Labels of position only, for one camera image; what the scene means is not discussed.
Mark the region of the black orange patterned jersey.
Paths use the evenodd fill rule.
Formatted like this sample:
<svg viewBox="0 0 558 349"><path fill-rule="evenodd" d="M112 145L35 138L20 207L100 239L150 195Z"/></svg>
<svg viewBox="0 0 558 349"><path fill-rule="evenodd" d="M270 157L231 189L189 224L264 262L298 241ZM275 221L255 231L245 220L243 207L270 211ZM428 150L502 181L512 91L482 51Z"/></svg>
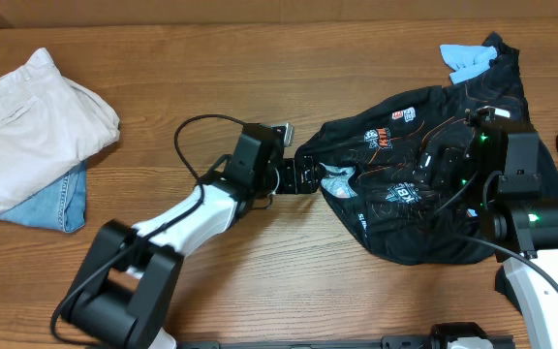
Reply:
<svg viewBox="0 0 558 349"><path fill-rule="evenodd" d="M371 254L401 265L479 263L491 248L438 240L453 231L479 238L473 211L448 202L450 189L417 184L417 162L427 134L466 109L505 109L530 119L520 77L519 51L491 33L480 45L498 56L479 76L449 86L402 92L355 116L325 123L295 152L325 169L321 191L353 237Z"/></svg>

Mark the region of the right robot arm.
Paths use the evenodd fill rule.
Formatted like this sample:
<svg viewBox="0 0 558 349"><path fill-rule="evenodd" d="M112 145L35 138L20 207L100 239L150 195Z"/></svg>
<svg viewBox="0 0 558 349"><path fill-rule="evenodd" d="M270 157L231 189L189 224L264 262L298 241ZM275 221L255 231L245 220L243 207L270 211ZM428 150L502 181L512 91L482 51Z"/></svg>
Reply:
<svg viewBox="0 0 558 349"><path fill-rule="evenodd" d="M494 108L468 111L471 139L428 138L419 164L454 181L450 204L476 212L481 236L435 232L494 250L523 316L534 348L558 348L558 200L542 193L540 136L530 122L513 121Z"/></svg>

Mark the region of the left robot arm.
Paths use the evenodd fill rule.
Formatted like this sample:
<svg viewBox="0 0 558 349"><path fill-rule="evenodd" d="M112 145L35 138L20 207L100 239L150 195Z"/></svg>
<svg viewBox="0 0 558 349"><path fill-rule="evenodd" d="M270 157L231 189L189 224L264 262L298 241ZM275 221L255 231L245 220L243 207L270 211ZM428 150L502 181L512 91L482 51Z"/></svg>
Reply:
<svg viewBox="0 0 558 349"><path fill-rule="evenodd" d="M51 317L94 337L101 348L168 349L164 323L183 262L276 194L316 191L309 157L287 158L294 128L245 123L223 155L181 203L132 227L106 223L95 236L65 298Z"/></svg>

